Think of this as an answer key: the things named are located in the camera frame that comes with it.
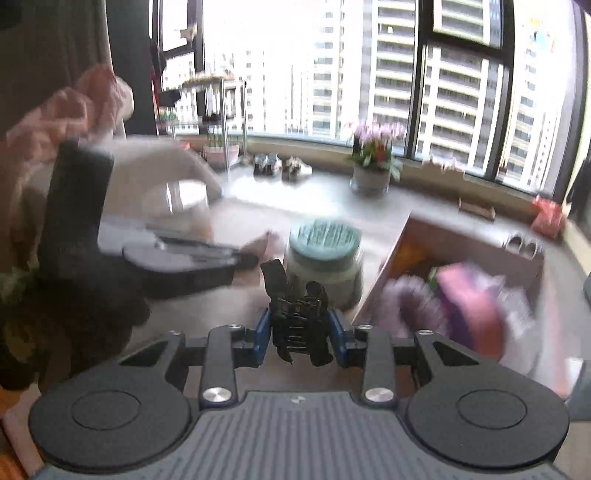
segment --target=shoe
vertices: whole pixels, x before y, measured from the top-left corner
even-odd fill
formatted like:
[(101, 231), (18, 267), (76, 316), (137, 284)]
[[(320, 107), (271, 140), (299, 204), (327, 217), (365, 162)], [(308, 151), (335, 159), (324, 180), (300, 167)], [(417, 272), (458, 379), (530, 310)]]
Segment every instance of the shoe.
[(267, 167), (267, 156), (264, 154), (257, 154), (254, 158), (254, 169), (252, 171), (253, 175), (266, 175), (265, 169)]
[(290, 157), (285, 161), (281, 179), (285, 181), (297, 181), (312, 175), (312, 167), (306, 165), (300, 158)]
[(267, 165), (265, 166), (265, 174), (270, 177), (275, 176), (275, 173), (281, 170), (283, 162), (276, 153), (269, 153), (267, 157)]
[(503, 244), (503, 248), (509, 252), (522, 255), (529, 260), (533, 260), (542, 254), (542, 247), (533, 239), (525, 239), (520, 234), (515, 233), (509, 237)]
[(503, 248), (510, 252), (520, 254), (521, 250), (523, 249), (524, 242), (525, 241), (520, 234), (514, 233), (513, 236), (509, 237), (509, 240), (503, 244)]

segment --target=gray ribbed surface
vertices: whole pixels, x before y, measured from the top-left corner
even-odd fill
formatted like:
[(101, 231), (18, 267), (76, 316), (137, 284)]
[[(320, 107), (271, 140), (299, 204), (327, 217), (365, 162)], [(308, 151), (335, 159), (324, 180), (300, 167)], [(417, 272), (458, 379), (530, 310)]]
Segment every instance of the gray ribbed surface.
[(397, 417), (355, 404), (348, 393), (249, 393), (227, 411), (205, 413), (173, 454), (135, 472), (80, 475), (49, 467), (37, 480), (552, 480), (550, 465), (487, 475), (433, 459)]

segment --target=curtain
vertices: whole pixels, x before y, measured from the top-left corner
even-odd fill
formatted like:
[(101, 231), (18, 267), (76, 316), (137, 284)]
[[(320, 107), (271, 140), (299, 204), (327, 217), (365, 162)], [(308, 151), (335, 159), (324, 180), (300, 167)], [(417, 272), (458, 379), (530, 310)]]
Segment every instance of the curtain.
[(105, 0), (27, 0), (0, 30), (0, 137), (96, 63), (111, 63)]

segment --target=metal shelf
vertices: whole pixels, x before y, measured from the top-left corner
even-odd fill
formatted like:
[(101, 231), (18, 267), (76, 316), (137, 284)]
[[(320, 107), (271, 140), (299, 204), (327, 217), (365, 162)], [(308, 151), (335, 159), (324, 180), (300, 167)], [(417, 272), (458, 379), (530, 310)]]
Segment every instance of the metal shelf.
[[(222, 90), (227, 92), (229, 90), (240, 90), (240, 109), (241, 114), (238, 118), (242, 118), (242, 148), (243, 148), (243, 155), (246, 155), (248, 152), (248, 121), (246, 119), (246, 82), (244, 80), (227, 80), (225, 78), (215, 78), (215, 79), (204, 79), (202, 81), (197, 81), (194, 84), (181, 86), (179, 87), (179, 91), (186, 92), (195, 89), (207, 89), (211, 87), (212, 89), (217, 88), (218, 91)], [(222, 145), (223, 145), (223, 152), (224, 152), (224, 159), (226, 161), (226, 169), (228, 174), (230, 173), (230, 161), (229, 161), (229, 154), (228, 154), (228, 120), (226, 119), (226, 98), (225, 95), (221, 95), (220, 98), (220, 107), (219, 107), (219, 115), (221, 120), (219, 122), (207, 122), (203, 123), (202, 119), (198, 119), (197, 121), (193, 122), (166, 122), (167, 127), (171, 127), (173, 138), (176, 139), (177, 136), (177, 127), (185, 125), (190, 127), (222, 127)]]

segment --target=purple fabric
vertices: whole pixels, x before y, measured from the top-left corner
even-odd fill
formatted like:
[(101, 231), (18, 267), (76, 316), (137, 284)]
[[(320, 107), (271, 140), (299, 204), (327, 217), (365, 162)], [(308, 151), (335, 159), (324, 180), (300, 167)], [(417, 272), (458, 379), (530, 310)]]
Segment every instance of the purple fabric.
[(370, 323), (397, 337), (409, 337), (421, 329), (448, 334), (447, 318), (439, 301), (419, 277), (389, 280), (375, 305)]

